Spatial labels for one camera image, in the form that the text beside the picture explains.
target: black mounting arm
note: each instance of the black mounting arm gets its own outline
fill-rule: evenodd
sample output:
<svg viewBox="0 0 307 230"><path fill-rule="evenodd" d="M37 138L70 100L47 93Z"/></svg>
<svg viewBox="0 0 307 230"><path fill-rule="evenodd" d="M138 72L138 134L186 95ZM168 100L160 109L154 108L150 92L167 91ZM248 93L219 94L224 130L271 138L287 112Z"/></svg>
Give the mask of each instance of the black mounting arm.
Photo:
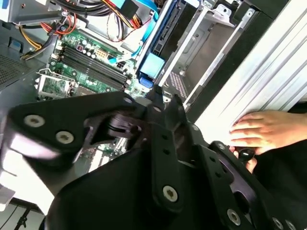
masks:
<svg viewBox="0 0 307 230"><path fill-rule="evenodd" d="M227 146L203 140L178 96L164 109L155 86L140 103L113 92L10 110L2 124L2 168L18 152L40 178L42 170L64 174L83 148L129 139L126 154L63 185L47 229L293 229Z"/></svg>

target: motherboard chip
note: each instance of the motherboard chip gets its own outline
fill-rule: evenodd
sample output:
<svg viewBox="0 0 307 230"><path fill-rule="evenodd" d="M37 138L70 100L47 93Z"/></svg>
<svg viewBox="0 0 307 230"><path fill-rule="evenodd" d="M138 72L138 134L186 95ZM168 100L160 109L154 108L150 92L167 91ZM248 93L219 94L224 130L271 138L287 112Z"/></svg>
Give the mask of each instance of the motherboard chip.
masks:
<svg viewBox="0 0 307 230"><path fill-rule="evenodd" d="M77 45L76 50L82 52L83 51L83 46L82 45Z"/></svg>

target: silver screw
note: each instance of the silver screw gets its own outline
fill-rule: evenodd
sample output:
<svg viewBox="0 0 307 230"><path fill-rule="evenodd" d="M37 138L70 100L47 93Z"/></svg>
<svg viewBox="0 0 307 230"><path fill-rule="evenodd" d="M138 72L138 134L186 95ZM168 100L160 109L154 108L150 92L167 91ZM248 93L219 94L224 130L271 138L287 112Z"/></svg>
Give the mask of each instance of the silver screw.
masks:
<svg viewBox="0 0 307 230"><path fill-rule="evenodd" d="M73 134L67 131L60 131L56 134L56 139L58 142L66 145L73 142L74 137Z"/></svg>
<svg viewBox="0 0 307 230"><path fill-rule="evenodd" d="M24 123L27 126L38 128L45 124L45 120L39 115L28 115L24 118Z"/></svg>
<svg viewBox="0 0 307 230"><path fill-rule="evenodd" d="M283 225L282 225L282 223L281 223L277 218L275 218L275 217L273 217L272 219L273 219L275 225L276 225L280 230L283 230Z"/></svg>
<svg viewBox="0 0 307 230"><path fill-rule="evenodd" d="M178 194L176 190L171 186L166 185L163 187L163 195L170 202L176 202L178 200Z"/></svg>
<svg viewBox="0 0 307 230"><path fill-rule="evenodd" d="M127 103L129 103L129 104L131 104L131 103L132 103L132 100L131 100L131 99L129 99L128 97L124 97L124 101L125 101L125 102L127 102Z"/></svg>
<svg viewBox="0 0 307 230"><path fill-rule="evenodd" d="M227 210L227 216L233 222L235 225L240 226L241 225L241 219L239 215L232 209Z"/></svg>
<svg viewBox="0 0 307 230"><path fill-rule="evenodd" d="M219 143L218 146L221 150L225 150L225 146L223 144Z"/></svg>
<svg viewBox="0 0 307 230"><path fill-rule="evenodd" d="M195 131L198 131L198 130L199 130L198 127L197 127L196 125L192 125L192 127L193 127L193 129L194 129Z"/></svg>
<svg viewBox="0 0 307 230"><path fill-rule="evenodd" d="M291 230L296 230L296 228L294 227L293 223L291 223L291 222L288 221L288 220L286 220L286 223L287 223L289 229L291 229Z"/></svg>
<svg viewBox="0 0 307 230"><path fill-rule="evenodd" d="M155 110L155 111L157 111L157 112L161 112L161 109L159 109L158 107L153 107L153 109Z"/></svg>

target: hand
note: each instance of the hand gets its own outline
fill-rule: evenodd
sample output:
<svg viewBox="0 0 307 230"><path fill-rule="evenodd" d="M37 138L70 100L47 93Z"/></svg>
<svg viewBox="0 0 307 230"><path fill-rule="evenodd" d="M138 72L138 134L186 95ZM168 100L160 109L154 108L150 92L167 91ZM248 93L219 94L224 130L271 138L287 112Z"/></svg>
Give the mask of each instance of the hand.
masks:
<svg viewBox="0 0 307 230"><path fill-rule="evenodd" d="M254 147L256 154L307 139L307 114L279 111L251 113L230 130L229 145Z"/></svg>
<svg viewBox="0 0 307 230"><path fill-rule="evenodd" d="M239 158L239 153L238 153L237 151L235 151L235 147L232 147L232 146L231 146L231 147L229 148L229 150L232 151L233 154L234 154L237 158ZM255 169L255 167L256 167L256 165L257 165L257 160L256 160L256 158L253 158L253 159L249 160L249 161L246 163L246 169L247 169L250 173L253 173L253 172L254 172L254 169Z"/></svg>

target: green motherboard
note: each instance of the green motherboard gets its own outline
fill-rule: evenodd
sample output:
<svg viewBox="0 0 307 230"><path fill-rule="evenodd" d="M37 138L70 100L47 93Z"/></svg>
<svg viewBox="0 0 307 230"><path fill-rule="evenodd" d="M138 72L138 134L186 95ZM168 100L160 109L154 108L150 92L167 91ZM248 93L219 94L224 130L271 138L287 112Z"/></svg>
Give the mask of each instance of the green motherboard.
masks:
<svg viewBox="0 0 307 230"><path fill-rule="evenodd" d="M65 47L70 47L78 55L82 55L87 59L93 59L99 65L107 66L122 76L127 76L127 81L123 84L122 90L130 94L133 98L144 97L148 92L149 89L141 86L134 75L134 59L111 64L109 62L110 58L121 57L123 53L108 44L97 41L82 31L75 30L71 34L64 35L58 39L54 54L51 56L52 58L49 63L49 68L52 72L74 79L78 83L79 87L76 88L73 95L70 94L69 96L115 92L119 88L115 89L109 86L107 82L99 80L97 75L85 74L87 73L86 71L82 72L69 64L63 63L61 61L61 52ZM65 95L63 93L63 85L60 83L53 79L48 79L46 80L44 91L56 94L56 96L63 96Z"/></svg>

